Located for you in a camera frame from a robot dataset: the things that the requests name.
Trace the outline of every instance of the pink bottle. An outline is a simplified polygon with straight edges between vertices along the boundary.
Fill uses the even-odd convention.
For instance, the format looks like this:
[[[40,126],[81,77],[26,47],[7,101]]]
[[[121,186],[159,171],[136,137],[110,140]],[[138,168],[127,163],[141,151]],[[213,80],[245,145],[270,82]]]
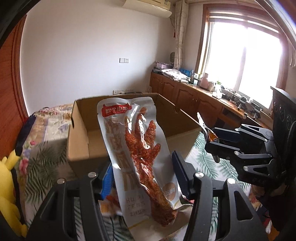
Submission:
[[[208,76],[209,76],[209,74],[204,73],[204,76],[202,77],[202,80],[200,82],[201,88],[208,89],[208,87],[209,87],[209,82],[207,80]]]

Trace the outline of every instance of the window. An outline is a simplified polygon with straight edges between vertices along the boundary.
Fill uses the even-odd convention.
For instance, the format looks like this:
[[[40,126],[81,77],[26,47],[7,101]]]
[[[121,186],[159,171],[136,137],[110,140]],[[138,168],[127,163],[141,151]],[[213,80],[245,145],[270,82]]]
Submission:
[[[265,112],[278,87],[283,48],[271,19],[252,11],[209,8],[199,73],[252,98]]]

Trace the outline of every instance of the air conditioner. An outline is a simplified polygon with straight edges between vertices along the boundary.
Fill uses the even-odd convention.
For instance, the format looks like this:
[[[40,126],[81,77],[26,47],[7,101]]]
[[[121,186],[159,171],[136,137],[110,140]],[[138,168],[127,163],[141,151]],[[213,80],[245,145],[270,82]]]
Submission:
[[[166,0],[126,0],[123,7],[162,18],[168,18],[172,14],[170,2]]]

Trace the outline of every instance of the vacuum-sealed snack package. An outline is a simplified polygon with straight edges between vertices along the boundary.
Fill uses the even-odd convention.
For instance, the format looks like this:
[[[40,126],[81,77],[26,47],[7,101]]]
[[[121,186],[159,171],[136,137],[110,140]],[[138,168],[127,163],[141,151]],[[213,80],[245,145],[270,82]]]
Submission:
[[[151,218],[162,227],[170,226],[182,205],[152,98],[104,99],[97,111],[127,226]]]

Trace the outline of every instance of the floral bedsheet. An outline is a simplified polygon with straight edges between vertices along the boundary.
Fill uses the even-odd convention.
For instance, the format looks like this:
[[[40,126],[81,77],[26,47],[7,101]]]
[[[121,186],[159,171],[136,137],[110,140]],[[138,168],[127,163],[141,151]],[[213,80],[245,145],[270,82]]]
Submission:
[[[35,113],[36,121],[24,143],[21,159],[15,167],[20,187],[22,211],[28,227],[57,179],[64,178],[70,181],[77,178],[66,158],[72,106],[72,104],[68,104],[45,108]],[[185,161],[192,163],[196,171],[203,172],[213,179],[225,181],[227,178],[234,178],[248,196],[250,185],[237,179],[237,172],[229,161],[221,159],[219,164],[215,163],[213,157],[205,151],[204,147],[205,139],[200,133]],[[213,199],[209,240],[215,240],[217,216],[218,200]],[[106,216],[104,222],[110,240],[133,240],[123,217],[116,214]],[[75,225],[78,240],[85,240],[79,198],[75,199]],[[187,226],[184,226],[164,240],[183,240],[186,228]]]

